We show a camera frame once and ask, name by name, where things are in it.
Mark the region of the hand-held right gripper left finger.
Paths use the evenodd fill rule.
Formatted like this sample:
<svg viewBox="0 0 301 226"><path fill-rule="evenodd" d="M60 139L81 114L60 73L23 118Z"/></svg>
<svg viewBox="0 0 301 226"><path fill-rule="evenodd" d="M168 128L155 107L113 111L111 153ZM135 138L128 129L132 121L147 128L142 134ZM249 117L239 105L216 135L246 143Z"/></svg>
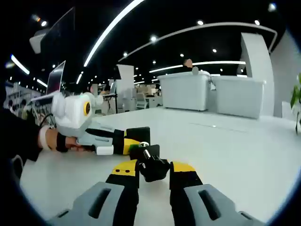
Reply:
<svg viewBox="0 0 301 226"><path fill-rule="evenodd" d="M113 168L105 182L98 182L75 199L73 207L52 217L50 226L132 226L139 203L137 160Z"/></svg>

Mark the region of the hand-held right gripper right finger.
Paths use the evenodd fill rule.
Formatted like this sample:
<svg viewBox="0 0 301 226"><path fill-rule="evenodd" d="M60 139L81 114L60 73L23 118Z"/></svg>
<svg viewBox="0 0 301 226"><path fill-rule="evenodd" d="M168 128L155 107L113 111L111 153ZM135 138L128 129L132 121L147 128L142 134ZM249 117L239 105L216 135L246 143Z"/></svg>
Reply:
<svg viewBox="0 0 301 226"><path fill-rule="evenodd" d="M173 161L170 167L170 205L176 226L263 226L251 215L236 211L234 202L210 184L203 184L195 169Z"/></svg>

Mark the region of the person's left hand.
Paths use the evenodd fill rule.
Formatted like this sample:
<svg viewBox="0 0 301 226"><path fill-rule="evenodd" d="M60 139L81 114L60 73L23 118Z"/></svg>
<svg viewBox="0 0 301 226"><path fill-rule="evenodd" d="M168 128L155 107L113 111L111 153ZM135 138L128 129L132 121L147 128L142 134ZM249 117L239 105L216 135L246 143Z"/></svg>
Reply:
<svg viewBox="0 0 301 226"><path fill-rule="evenodd" d="M59 151L58 148L64 146L67 151L92 152L92 150L79 145L75 137L66 137L60 134L57 129L47 129L46 144L51 151Z"/></svg>

